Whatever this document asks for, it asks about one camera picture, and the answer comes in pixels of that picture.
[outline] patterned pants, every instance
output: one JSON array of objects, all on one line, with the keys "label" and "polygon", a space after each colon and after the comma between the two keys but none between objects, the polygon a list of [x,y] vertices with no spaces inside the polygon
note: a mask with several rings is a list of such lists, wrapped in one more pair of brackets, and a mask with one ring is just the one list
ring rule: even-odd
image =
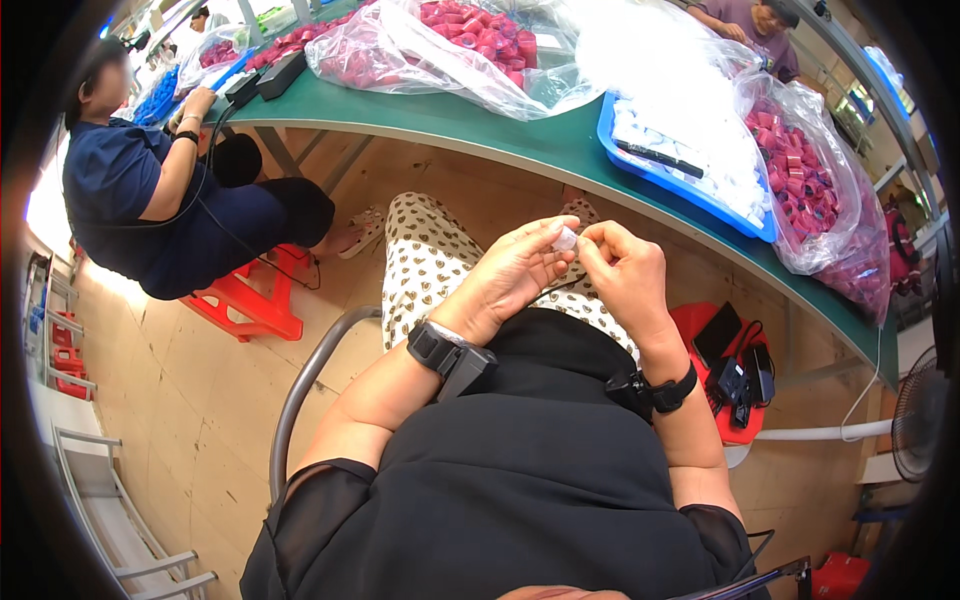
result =
[{"label": "patterned pants", "polygon": [[[578,234],[600,221],[593,206],[582,199],[566,204],[560,214],[580,217]],[[390,203],[385,231],[383,346],[389,350],[457,289],[483,251],[443,204],[416,192],[400,194]],[[630,336],[591,289],[593,284],[586,274],[580,260],[575,259],[566,275],[550,287],[570,283],[531,306],[559,310],[593,325],[638,360],[639,352]]]}]

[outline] black pants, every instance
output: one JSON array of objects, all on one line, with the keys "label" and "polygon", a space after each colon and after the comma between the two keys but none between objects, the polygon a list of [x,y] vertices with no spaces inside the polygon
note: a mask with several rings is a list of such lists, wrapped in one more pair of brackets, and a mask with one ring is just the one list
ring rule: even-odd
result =
[{"label": "black pants", "polygon": [[[248,135],[217,144],[211,170],[226,189],[205,198],[204,207],[195,206],[195,214],[178,223],[162,266],[141,280],[144,291],[161,300],[182,298],[279,244],[310,248],[324,239],[334,205],[320,186],[305,178],[253,183],[262,166],[260,150]],[[251,193],[248,186],[267,194]]]}]

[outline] white slipper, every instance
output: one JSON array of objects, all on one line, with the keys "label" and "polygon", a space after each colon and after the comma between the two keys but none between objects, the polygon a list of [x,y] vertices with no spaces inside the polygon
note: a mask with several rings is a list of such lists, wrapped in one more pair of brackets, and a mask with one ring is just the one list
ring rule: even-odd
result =
[{"label": "white slipper", "polygon": [[353,217],[347,223],[347,227],[363,227],[363,236],[360,241],[350,246],[338,255],[341,258],[353,258],[365,249],[371,242],[376,241],[383,235],[383,229],[387,223],[387,209],[381,204],[374,204],[367,210]]}]

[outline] black watch strap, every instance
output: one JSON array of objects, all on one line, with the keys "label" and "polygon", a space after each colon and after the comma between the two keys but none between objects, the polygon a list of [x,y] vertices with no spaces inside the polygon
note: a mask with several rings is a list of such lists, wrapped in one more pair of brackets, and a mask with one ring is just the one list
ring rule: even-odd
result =
[{"label": "black watch strap", "polygon": [[197,144],[198,146],[200,145],[200,137],[193,132],[180,132],[174,135],[174,141],[177,141],[182,137],[185,137],[189,140],[193,140],[193,143]]},{"label": "black watch strap", "polygon": [[463,349],[441,335],[430,322],[425,322],[407,336],[407,351],[417,362],[446,379]]},{"label": "black watch strap", "polygon": [[697,385],[697,370],[693,368],[693,361],[690,361],[690,369],[680,381],[667,381],[658,386],[652,386],[647,382],[643,372],[637,373],[639,380],[639,389],[636,393],[645,402],[652,404],[658,413],[672,413],[684,405],[684,399],[693,392]]}]

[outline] fan grille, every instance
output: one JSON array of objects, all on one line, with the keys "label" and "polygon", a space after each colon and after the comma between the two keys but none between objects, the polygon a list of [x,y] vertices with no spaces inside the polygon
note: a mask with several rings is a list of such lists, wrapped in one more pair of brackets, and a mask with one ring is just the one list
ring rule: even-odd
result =
[{"label": "fan grille", "polygon": [[928,348],[903,381],[894,414],[892,441],[894,464],[900,476],[911,483],[919,483],[929,465],[934,443],[935,422],[931,419],[931,405],[937,402],[925,397],[929,376],[937,363],[936,348]]}]

